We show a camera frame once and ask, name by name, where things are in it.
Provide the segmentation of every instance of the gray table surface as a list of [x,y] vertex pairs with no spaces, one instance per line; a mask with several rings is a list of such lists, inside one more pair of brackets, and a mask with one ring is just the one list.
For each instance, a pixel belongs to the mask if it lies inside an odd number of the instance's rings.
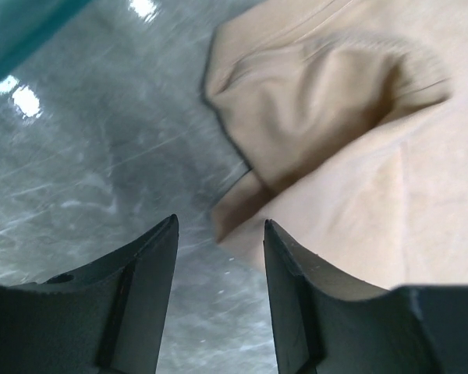
[[260,0],[94,0],[0,83],[0,283],[44,281],[171,213],[158,373],[276,372],[265,279],[215,245],[246,172],[202,79],[215,27]]

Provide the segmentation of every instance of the teal object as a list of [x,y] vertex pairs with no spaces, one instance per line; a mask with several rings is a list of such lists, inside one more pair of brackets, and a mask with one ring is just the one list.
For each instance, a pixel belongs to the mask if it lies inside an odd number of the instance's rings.
[[90,0],[0,0],[0,80]]

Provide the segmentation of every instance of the cloth fold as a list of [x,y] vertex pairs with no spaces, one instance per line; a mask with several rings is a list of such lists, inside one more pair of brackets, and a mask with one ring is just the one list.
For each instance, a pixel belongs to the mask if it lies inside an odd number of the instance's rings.
[[442,3],[268,0],[219,29],[207,96],[253,168],[221,244],[263,270],[270,218],[380,287],[468,283],[468,2]]

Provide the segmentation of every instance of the bright white spot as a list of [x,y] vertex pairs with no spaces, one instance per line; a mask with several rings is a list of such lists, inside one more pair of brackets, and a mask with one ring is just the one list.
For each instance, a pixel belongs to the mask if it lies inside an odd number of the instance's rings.
[[158,6],[153,0],[130,0],[130,8],[143,18],[144,22],[151,22],[158,15]]
[[12,94],[14,104],[22,111],[27,117],[40,117],[40,101],[37,95],[28,87],[21,86]]
[[11,92],[19,84],[19,80],[15,76],[8,76],[0,82],[0,94],[7,94]]

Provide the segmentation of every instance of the folded cloth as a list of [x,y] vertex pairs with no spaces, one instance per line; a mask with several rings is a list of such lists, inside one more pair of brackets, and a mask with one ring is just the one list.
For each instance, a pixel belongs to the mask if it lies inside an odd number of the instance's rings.
[[274,219],[377,286],[468,284],[468,0],[267,0],[219,28],[206,85],[252,167],[221,245],[263,270]]

